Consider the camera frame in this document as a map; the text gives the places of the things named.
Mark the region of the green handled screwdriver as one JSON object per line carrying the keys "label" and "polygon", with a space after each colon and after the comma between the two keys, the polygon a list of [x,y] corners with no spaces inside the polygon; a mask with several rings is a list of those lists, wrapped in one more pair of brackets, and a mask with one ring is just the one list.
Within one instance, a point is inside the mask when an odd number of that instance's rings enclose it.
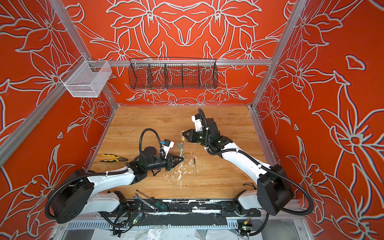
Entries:
{"label": "green handled screwdriver", "polygon": [[149,197],[148,195],[144,194],[143,192],[136,190],[137,193],[141,194],[142,196],[147,198],[147,201],[155,205],[156,207],[159,208],[158,212],[166,212],[168,210],[168,205],[165,204],[164,202],[155,199],[154,197]]}

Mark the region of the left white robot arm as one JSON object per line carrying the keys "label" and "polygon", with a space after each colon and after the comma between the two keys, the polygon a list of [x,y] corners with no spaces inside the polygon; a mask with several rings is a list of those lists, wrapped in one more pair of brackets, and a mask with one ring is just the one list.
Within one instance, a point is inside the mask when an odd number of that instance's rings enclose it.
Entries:
{"label": "left white robot arm", "polygon": [[156,176],[162,169],[171,171],[184,161],[184,157],[170,154],[174,142],[167,139],[158,140],[158,149],[143,148],[143,138],[147,132],[156,131],[150,128],[142,131],[138,156],[123,168],[102,173],[73,172],[49,194],[44,208],[45,216],[63,224],[79,215],[115,212],[122,207],[124,196],[118,192],[106,193],[107,190],[137,184],[148,173]]}

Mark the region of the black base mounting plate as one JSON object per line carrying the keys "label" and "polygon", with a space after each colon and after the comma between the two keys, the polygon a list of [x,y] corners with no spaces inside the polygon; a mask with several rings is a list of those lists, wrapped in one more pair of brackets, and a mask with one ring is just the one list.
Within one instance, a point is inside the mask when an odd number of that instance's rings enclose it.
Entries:
{"label": "black base mounting plate", "polygon": [[260,217],[258,209],[242,210],[232,199],[161,199],[166,210],[155,211],[141,200],[127,199],[129,207],[151,215],[212,214],[222,217]]}

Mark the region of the silver wrench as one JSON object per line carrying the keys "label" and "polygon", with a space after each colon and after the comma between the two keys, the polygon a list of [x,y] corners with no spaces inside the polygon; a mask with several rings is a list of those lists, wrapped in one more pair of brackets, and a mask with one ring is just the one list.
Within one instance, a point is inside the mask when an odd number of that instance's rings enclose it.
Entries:
{"label": "silver wrench", "polygon": [[156,207],[155,205],[153,205],[152,203],[150,203],[149,201],[141,198],[138,194],[135,194],[135,199],[141,201],[143,204],[145,204],[146,206],[148,206],[149,208],[151,208],[152,210],[154,210],[155,213],[157,213],[159,211],[159,208]]}

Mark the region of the small green circuit board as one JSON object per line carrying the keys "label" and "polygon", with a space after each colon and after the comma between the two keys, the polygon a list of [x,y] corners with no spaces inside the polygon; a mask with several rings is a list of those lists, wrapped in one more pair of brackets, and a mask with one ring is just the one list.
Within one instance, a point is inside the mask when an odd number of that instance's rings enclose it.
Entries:
{"label": "small green circuit board", "polygon": [[253,225],[250,221],[240,221],[239,230],[243,234],[248,234],[254,231]]}

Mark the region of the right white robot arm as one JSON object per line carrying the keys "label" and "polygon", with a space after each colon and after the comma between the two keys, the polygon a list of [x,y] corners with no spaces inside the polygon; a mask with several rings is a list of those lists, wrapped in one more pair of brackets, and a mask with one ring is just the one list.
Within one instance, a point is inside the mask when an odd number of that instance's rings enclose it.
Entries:
{"label": "right white robot arm", "polygon": [[[234,164],[256,183],[256,190],[245,191],[235,198],[241,208],[263,209],[272,216],[280,211],[296,216],[307,216],[313,212],[313,198],[302,186],[288,178],[284,168],[259,161],[231,139],[221,135],[214,119],[207,118],[202,109],[198,109],[198,113],[192,116],[192,121],[195,127],[183,132],[188,142],[201,144],[208,154]],[[286,208],[294,198],[292,187],[296,187],[307,199],[306,209],[298,211]]]}

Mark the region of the yellow black pliers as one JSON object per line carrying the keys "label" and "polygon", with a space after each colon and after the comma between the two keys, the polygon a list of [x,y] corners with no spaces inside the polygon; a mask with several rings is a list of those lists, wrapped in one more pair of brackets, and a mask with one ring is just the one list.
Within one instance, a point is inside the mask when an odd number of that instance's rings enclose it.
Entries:
{"label": "yellow black pliers", "polygon": [[99,162],[103,163],[118,163],[118,162],[127,162],[128,158],[114,155],[114,154],[102,154],[104,159],[100,159]]}

